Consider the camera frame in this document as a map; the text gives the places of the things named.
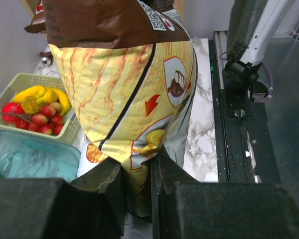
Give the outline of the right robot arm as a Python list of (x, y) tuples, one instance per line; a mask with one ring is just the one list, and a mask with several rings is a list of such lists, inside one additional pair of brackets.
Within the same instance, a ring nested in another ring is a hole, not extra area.
[(227, 37), (227, 63), (223, 69), (225, 90), (244, 96), (258, 79), (269, 41), (292, 0), (237, 0), (231, 10)]

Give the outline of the brown chip bag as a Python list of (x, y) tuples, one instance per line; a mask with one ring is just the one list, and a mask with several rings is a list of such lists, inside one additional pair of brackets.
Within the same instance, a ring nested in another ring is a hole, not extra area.
[(24, 30), (28, 33), (35, 33), (35, 34), (45, 34), (46, 33), (46, 26), (45, 26), (45, 16), (43, 10), (42, 1), (39, 2), (35, 9), (34, 17), (30, 25), (26, 26)]

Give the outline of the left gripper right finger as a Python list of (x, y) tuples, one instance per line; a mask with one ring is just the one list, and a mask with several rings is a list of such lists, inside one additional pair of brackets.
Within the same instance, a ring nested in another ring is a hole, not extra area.
[(165, 149), (150, 184), (155, 239), (299, 239), (299, 208), (280, 185), (201, 183)]

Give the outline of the snack packet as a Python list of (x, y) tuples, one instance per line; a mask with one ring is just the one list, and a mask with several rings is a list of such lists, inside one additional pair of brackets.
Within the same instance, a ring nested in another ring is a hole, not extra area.
[(149, 161), (184, 161), (198, 63), (171, 0), (45, 0), (46, 34), (85, 134), (78, 175), (107, 158), (131, 214), (151, 214)]

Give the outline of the yellow banana bunch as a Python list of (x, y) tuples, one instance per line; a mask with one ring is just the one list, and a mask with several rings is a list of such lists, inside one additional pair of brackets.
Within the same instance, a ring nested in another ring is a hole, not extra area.
[(17, 93), (12, 100), (14, 103), (20, 104), (27, 114), (38, 113), (43, 106), (58, 102), (61, 105), (60, 114), (63, 116), (71, 108), (67, 94), (57, 88), (36, 85)]

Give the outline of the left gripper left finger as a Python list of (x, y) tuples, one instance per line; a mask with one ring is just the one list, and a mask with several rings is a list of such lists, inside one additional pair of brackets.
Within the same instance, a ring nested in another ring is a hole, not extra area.
[(0, 239), (118, 239), (124, 223), (122, 168), (110, 158), (72, 182), (0, 179)]

